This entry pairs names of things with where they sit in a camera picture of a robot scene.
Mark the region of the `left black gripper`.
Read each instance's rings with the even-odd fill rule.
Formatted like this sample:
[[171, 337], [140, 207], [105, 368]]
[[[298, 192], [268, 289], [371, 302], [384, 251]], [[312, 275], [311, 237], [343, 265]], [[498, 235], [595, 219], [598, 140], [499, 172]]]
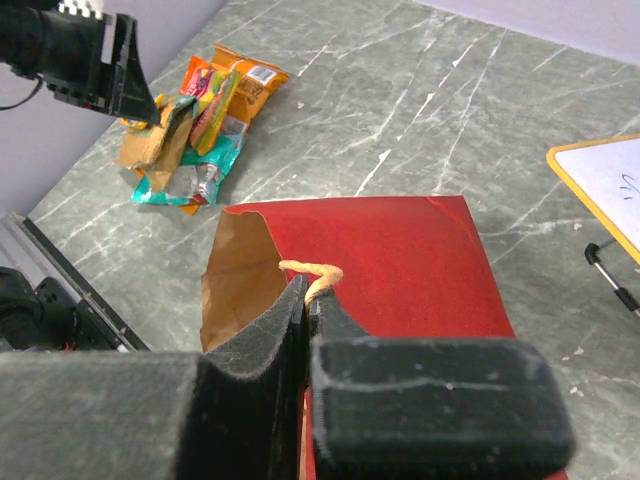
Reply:
[[[112, 117], [160, 124], [160, 112], [140, 62], [137, 21], [92, 9], [41, 14], [43, 50], [38, 70], [55, 99]], [[105, 30], [114, 25], [111, 60], [102, 61]]]

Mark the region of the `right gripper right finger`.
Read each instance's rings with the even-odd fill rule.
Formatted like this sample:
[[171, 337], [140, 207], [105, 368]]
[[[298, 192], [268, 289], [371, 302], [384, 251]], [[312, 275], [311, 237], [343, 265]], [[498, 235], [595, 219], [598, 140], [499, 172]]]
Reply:
[[327, 292], [309, 307], [320, 479], [547, 479], [575, 433], [545, 358], [514, 338], [366, 332]]

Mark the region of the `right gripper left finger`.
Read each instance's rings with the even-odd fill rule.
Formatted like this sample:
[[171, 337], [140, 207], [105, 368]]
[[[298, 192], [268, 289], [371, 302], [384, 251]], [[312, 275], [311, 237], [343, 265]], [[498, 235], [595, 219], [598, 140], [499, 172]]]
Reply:
[[5, 353], [5, 479], [294, 479], [306, 278], [206, 353]]

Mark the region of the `gold brown snack packet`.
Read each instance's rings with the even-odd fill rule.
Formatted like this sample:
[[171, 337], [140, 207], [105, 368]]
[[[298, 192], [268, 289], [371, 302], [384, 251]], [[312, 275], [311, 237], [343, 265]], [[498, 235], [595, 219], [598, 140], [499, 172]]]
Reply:
[[115, 162], [144, 174], [153, 192], [163, 191], [180, 164], [197, 110], [195, 97], [170, 97], [159, 125], [127, 130]]

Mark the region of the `red yellow snack packet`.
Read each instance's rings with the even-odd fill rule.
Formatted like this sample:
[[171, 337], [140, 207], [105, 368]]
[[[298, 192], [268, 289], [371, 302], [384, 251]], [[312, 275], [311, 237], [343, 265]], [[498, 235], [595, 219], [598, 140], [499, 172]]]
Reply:
[[199, 156], [213, 149], [241, 77], [238, 71], [191, 57], [180, 93], [196, 99], [189, 144]]

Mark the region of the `teal snack packet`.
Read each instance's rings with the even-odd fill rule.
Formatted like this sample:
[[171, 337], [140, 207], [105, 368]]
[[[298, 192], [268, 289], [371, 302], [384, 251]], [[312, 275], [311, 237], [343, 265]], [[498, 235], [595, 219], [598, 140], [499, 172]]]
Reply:
[[190, 205], [215, 204], [222, 181], [230, 173], [246, 137], [247, 125], [227, 116], [213, 149], [203, 156], [188, 147], [168, 186], [153, 192], [146, 176], [130, 199], [138, 204]]

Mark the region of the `orange kettle chips bag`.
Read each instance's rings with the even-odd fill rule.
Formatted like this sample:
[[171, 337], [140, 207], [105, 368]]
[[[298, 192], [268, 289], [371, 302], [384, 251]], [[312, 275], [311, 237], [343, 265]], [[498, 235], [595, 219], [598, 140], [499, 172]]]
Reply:
[[[278, 66], [241, 55], [222, 44], [215, 45], [213, 57], [206, 60], [217, 67], [235, 70], [242, 74], [240, 83], [227, 110], [227, 116], [247, 125], [259, 114], [269, 97], [289, 80], [289, 75]], [[206, 204], [179, 207], [185, 214], [193, 215]]]

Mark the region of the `red paper bag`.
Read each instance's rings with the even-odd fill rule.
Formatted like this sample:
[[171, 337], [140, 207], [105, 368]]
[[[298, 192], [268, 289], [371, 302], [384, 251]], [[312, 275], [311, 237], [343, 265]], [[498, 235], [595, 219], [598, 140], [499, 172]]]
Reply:
[[236, 205], [221, 213], [202, 277], [204, 353], [263, 314], [298, 276], [308, 287], [294, 479], [320, 479], [309, 380], [309, 307], [319, 295], [334, 293], [373, 336], [517, 339], [462, 198], [334, 198]]

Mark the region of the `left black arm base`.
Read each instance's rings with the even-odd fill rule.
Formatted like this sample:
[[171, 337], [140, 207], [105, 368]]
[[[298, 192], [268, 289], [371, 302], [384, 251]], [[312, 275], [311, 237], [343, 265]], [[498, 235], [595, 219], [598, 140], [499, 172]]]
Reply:
[[71, 352], [128, 348], [86, 301], [56, 279], [36, 287], [22, 272], [1, 269], [1, 351]]

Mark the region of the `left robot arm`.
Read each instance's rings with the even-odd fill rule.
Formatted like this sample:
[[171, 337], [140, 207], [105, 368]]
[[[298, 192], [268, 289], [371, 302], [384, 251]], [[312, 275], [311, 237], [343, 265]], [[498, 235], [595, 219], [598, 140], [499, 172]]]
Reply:
[[137, 20], [92, 1], [3, 1], [1, 62], [58, 101], [111, 117], [160, 123], [137, 44]]

